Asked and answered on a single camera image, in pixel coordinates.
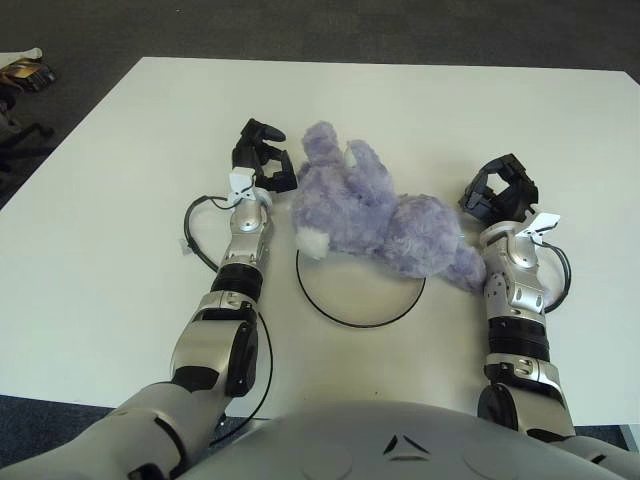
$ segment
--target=plush ear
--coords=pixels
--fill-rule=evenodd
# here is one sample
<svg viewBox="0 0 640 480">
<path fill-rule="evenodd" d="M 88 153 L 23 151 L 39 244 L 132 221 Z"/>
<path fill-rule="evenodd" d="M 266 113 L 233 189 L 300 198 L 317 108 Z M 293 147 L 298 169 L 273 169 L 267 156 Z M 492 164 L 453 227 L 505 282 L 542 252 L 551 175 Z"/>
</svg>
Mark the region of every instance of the plush ear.
<svg viewBox="0 0 640 480">
<path fill-rule="evenodd" d="M 395 192 L 393 180 L 376 152 L 362 140 L 347 143 L 344 153 L 346 181 L 368 206 L 388 203 Z"/>
<path fill-rule="evenodd" d="M 319 122 L 309 128 L 302 138 L 302 146 L 312 164 L 323 161 L 344 162 L 338 136 L 328 122 Z"/>
<path fill-rule="evenodd" d="M 444 270 L 443 275 L 464 290 L 482 293 L 487 267 L 478 251 L 460 240 L 453 263 Z"/>
</svg>

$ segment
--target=black cable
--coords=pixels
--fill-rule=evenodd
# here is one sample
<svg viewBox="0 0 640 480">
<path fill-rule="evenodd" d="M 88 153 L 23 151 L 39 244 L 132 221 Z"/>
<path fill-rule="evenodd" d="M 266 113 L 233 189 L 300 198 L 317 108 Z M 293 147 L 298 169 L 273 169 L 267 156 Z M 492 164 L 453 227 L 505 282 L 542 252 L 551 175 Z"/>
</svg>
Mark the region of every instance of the black cable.
<svg viewBox="0 0 640 480">
<path fill-rule="evenodd" d="M 258 410 L 260 410 L 260 407 L 262 407 L 262 405 L 264 404 L 264 401 L 266 400 L 267 395 L 269 393 L 269 389 L 271 388 L 271 379 L 273 378 L 273 347 L 271 346 L 271 336 L 269 335 L 269 329 L 267 328 L 267 324 L 264 321 L 264 318 L 262 317 L 262 314 L 260 312 L 258 312 L 258 316 L 260 317 L 260 321 L 262 322 L 264 333 L 267 336 L 267 344 L 269 345 L 269 379 L 267 380 L 267 388 L 265 388 L 264 393 L 262 394 L 262 398 L 260 399 L 260 403 L 258 403 L 258 406 L 253 410 L 253 412 L 251 412 L 249 416 L 245 418 L 242 422 L 240 422 L 240 424 L 238 424 L 238 426 L 236 426 L 233 430 L 231 430 L 230 432 L 227 432 L 222 437 L 216 438 L 215 440 L 213 440 L 209 444 L 210 447 L 220 442 L 223 442 L 227 438 L 235 435 L 236 433 L 238 433 L 238 431 L 240 431 L 240 429 L 242 429 L 247 423 L 249 423 L 256 416 L 256 413 L 258 413 Z"/>
<path fill-rule="evenodd" d="M 415 300 L 411 303 L 411 305 L 409 305 L 409 308 L 407 308 L 400 315 L 397 315 L 396 317 L 393 317 L 391 320 L 385 320 L 385 321 L 380 322 L 380 323 L 374 323 L 374 324 L 371 324 L 371 325 L 366 325 L 366 324 L 350 323 L 350 322 L 346 322 L 344 320 L 340 320 L 339 318 L 336 318 L 333 315 L 331 315 L 331 314 L 327 313 L 326 311 L 324 311 L 322 308 L 320 308 L 320 306 L 318 306 L 318 304 L 316 302 L 313 301 L 313 299 L 311 298 L 309 293 L 307 293 L 307 289 L 304 288 L 304 284 L 302 283 L 302 277 L 300 276 L 300 250 L 298 250 L 296 252 L 296 275 L 298 276 L 298 284 L 300 285 L 300 288 L 302 289 L 302 293 L 304 293 L 304 296 L 307 297 L 307 300 L 309 300 L 309 303 L 311 305 L 313 305 L 313 307 L 316 310 L 318 310 L 322 315 L 327 317 L 329 320 L 333 320 L 334 322 L 339 323 L 340 325 L 344 325 L 346 327 L 351 327 L 351 328 L 377 328 L 377 327 L 383 327 L 385 325 L 390 325 L 390 324 L 392 324 L 394 322 L 397 322 L 402 317 L 404 317 L 407 313 L 409 313 L 413 309 L 413 307 L 415 307 L 416 303 L 418 303 L 418 300 L 420 300 L 420 297 L 422 296 L 422 292 L 424 291 L 424 286 L 427 283 L 427 279 L 426 278 L 422 279 L 422 285 L 420 286 L 420 292 L 418 292 L 418 295 L 416 296 Z"/>
<path fill-rule="evenodd" d="M 243 188 L 240 191 L 240 194 L 243 194 L 247 190 L 250 190 L 251 188 L 253 188 L 253 186 L 255 185 L 255 181 L 256 181 L 256 176 L 254 174 L 253 177 L 251 177 L 251 185 L 249 185 L 246 188 Z M 196 242 L 196 239 L 193 238 L 193 235 L 191 235 L 191 227 L 190 227 L 191 213 L 198 205 L 201 205 L 206 201 L 210 201 L 216 206 L 216 208 L 220 210 L 231 210 L 237 207 L 240 204 L 240 202 L 244 200 L 244 198 L 240 198 L 237 202 L 235 202 L 233 205 L 229 205 L 228 207 L 223 207 L 221 205 L 218 205 L 216 203 L 216 200 L 227 201 L 226 198 L 216 196 L 216 195 L 202 195 L 201 197 L 196 198 L 193 202 L 191 202 L 191 205 L 189 205 L 189 207 L 187 208 L 187 211 L 184 214 L 184 220 L 182 222 L 182 227 L 184 229 L 184 238 L 187 241 L 188 247 L 191 249 L 193 253 L 195 253 L 198 256 L 198 258 L 200 258 L 200 260 L 202 260 L 207 265 L 207 267 L 209 267 L 214 272 L 218 271 L 218 265 L 216 265 L 213 262 L 213 260 L 207 257 L 207 255 L 200 249 L 200 246 L 198 245 L 198 242 Z"/>
<path fill-rule="evenodd" d="M 567 254 L 564 253 L 564 250 L 562 250 L 560 247 L 556 247 L 555 245 L 551 245 L 550 243 L 547 243 L 547 242 L 537 243 L 533 241 L 533 238 L 531 239 L 531 241 L 535 245 L 542 248 L 548 248 L 553 253 L 555 253 L 560 259 L 560 263 L 562 265 L 562 272 L 564 274 L 564 286 L 562 287 L 562 292 L 560 293 L 560 296 L 556 299 L 555 302 L 553 302 L 548 307 L 544 308 L 545 314 L 551 313 L 556 308 L 558 308 L 562 304 L 562 302 L 564 302 L 564 299 L 567 298 L 567 296 L 569 295 L 569 289 L 571 288 L 571 278 L 572 278 L 571 264 L 569 263 L 569 257 L 567 257 Z"/>
</svg>

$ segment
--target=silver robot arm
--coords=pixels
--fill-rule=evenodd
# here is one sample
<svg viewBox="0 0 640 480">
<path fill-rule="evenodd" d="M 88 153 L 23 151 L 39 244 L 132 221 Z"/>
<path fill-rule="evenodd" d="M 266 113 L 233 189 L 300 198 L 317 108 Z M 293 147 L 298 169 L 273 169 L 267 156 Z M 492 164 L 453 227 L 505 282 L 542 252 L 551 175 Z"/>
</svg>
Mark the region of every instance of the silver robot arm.
<svg viewBox="0 0 640 480">
<path fill-rule="evenodd" d="M 509 183 L 501 194 L 486 187 L 487 174 Z M 558 215 L 537 212 L 538 191 L 513 155 L 493 160 L 465 192 L 465 211 L 491 224 L 480 235 L 487 266 L 484 288 L 491 384 L 478 401 L 478 416 L 597 463 L 623 478 L 640 478 L 640 457 L 600 440 L 575 435 L 558 369 L 550 362 L 544 288 L 538 279 L 538 249 Z M 563 296 L 568 285 L 565 284 Z"/>
<path fill-rule="evenodd" d="M 283 171 L 291 167 L 286 152 L 262 143 L 284 140 L 281 132 L 251 120 L 242 135 L 230 174 L 232 239 L 211 291 L 175 346 L 171 380 L 143 388 L 70 443 L 1 470 L 0 478 L 176 478 L 199 460 L 229 402 L 252 388 L 271 237 L 267 188 L 284 191 L 296 181 L 292 170 L 280 172 L 280 183 L 262 173 L 263 157 L 275 154 Z"/>
</svg>

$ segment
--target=plush bunny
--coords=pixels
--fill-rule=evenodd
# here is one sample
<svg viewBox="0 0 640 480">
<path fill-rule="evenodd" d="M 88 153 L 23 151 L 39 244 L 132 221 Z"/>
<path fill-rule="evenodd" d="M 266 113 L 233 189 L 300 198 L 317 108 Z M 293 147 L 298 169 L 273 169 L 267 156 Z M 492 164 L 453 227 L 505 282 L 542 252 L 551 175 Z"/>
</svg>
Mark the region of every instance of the plush bunny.
<svg viewBox="0 0 640 480">
<path fill-rule="evenodd" d="M 329 123 L 311 127 L 302 143 L 309 161 L 298 172 L 292 205 L 302 253 L 366 256 L 404 276 L 442 273 L 460 288 L 482 292 L 484 262 L 464 242 L 452 208 L 428 195 L 398 197 L 376 152 L 352 140 L 343 154 Z"/>
</svg>

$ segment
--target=white table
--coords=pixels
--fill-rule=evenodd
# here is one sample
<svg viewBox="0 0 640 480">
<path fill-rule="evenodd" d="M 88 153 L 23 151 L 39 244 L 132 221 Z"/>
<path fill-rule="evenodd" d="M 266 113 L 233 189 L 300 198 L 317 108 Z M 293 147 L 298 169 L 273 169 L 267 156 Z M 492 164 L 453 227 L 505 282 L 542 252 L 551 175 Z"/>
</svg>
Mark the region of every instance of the white table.
<svg viewBox="0 0 640 480">
<path fill-rule="evenodd" d="M 297 166 L 304 130 L 326 119 L 343 142 L 374 146 L 398 192 L 452 204 L 484 163 L 514 152 L 563 216 L 549 241 L 568 252 L 574 284 L 548 335 L 573 419 L 639 423 L 639 92 L 620 72 L 144 58 L 0 212 L 0 393 L 115 406 L 165 380 L 212 280 L 180 248 L 186 206 L 227 191 L 249 117 L 286 132 Z M 391 327 L 326 321 L 296 284 L 289 199 L 274 210 L 262 296 L 275 377 L 261 415 L 363 398 L 473 413 L 482 299 L 436 278 Z M 193 223 L 218 259 L 228 214 L 203 208 Z M 231 415 L 257 403 L 266 359 L 262 348 Z"/>
</svg>

